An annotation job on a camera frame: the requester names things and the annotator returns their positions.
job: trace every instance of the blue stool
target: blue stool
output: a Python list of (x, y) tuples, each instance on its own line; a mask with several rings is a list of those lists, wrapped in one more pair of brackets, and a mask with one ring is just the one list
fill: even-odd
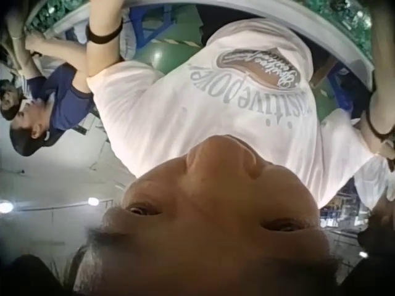
[(354, 104), (352, 103), (352, 99), (349, 97), (348, 93), (341, 89), (338, 80), (336, 79), (341, 70), (346, 69), (342, 63), (337, 63), (331, 72), (328, 74), (328, 81), (331, 84), (333, 92), (335, 93), (336, 104), (338, 108), (343, 109), (348, 114), (351, 115), (352, 110), (354, 108)]
[[(163, 24), (156, 29), (143, 28), (143, 18), (147, 11), (151, 9), (161, 8), (164, 10)], [(144, 47), (148, 42), (154, 39), (156, 36), (165, 31), (170, 25), (174, 23), (172, 21), (172, 5), (170, 4), (156, 4), (147, 5), (141, 7), (131, 8), (129, 11), (129, 19), (133, 25), (136, 35), (136, 49)], [(144, 36), (144, 31), (150, 31), (148, 37)]]

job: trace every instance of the black wristband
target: black wristband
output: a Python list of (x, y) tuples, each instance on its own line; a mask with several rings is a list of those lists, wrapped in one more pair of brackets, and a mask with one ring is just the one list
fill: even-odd
[(96, 44), (105, 44), (112, 40), (114, 40), (122, 31), (123, 28), (123, 20), (121, 20), (121, 24), (119, 27), (112, 33), (105, 36), (98, 36), (91, 31), (89, 24), (86, 26), (86, 39)]
[(368, 122), (368, 126), (370, 128), (370, 130), (372, 131), (372, 133), (378, 138), (380, 139), (381, 142), (384, 142), (385, 140), (387, 140), (389, 138), (390, 135), (392, 135), (392, 133), (394, 132), (394, 128), (392, 128), (391, 131), (389, 131), (386, 134), (380, 134), (372, 125), (372, 122), (370, 121), (370, 108), (368, 107), (366, 109), (366, 121)]

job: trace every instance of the ceiling light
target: ceiling light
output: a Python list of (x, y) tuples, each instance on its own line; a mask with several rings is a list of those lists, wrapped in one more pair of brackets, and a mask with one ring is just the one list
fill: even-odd
[(6, 200), (0, 202), (0, 213), (1, 214), (8, 214), (12, 212), (14, 209), (14, 205)]
[(95, 197), (88, 198), (88, 204), (89, 205), (92, 205), (92, 206), (95, 207), (95, 206), (99, 205), (99, 203), (100, 203), (100, 201), (97, 198), (95, 198)]
[(359, 256), (361, 256), (362, 258), (368, 258), (369, 255), (366, 252), (359, 252)]

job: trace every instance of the eyebrow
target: eyebrow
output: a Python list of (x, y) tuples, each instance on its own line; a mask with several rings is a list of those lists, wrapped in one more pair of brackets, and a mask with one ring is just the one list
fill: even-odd
[(94, 249), (119, 249), (130, 236), (118, 232), (109, 232), (102, 228), (89, 228), (87, 231), (88, 246)]

